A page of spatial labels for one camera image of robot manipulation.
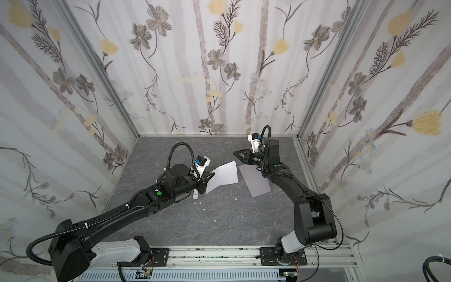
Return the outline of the blue bordered letter paper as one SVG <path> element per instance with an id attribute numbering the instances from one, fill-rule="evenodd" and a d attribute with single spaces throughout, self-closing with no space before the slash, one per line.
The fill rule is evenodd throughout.
<path id="1" fill-rule="evenodd" d="M 235 161 L 226 163 L 213 170 L 214 176 L 209 180 L 206 193 L 222 185 L 235 184 L 238 182 L 237 165 Z"/>

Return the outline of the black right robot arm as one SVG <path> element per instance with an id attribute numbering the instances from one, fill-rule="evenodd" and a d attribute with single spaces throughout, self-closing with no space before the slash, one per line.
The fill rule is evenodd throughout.
<path id="1" fill-rule="evenodd" d="M 243 149 L 233 155 L 245 165 L 255 165 L 262 177 L 281 188 L 294 205 L 294 227 L 278 243 L 282 254 L 295 253 L 337 236 L 330 198 L 307 188 L 281 161 L 277 140 L 265 141 L 263 148 Z"/>

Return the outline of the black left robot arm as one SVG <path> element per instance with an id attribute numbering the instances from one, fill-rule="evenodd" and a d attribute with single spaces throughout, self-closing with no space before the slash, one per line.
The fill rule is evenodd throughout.
<path id="1" fill-rule="evenodd" d="M 68 282 L 88 270 L 94 246 L 116 231 L 171 206 L 177 197 L 195 189 L 204 193 L 214 175 L 206 171 L 199 180 L 193 180 L 188 167 L 177 164 L 163 180 L 136 192 L 125 204 L 88 220 L 60 223 L 48 249 L 57 281 Z"/>

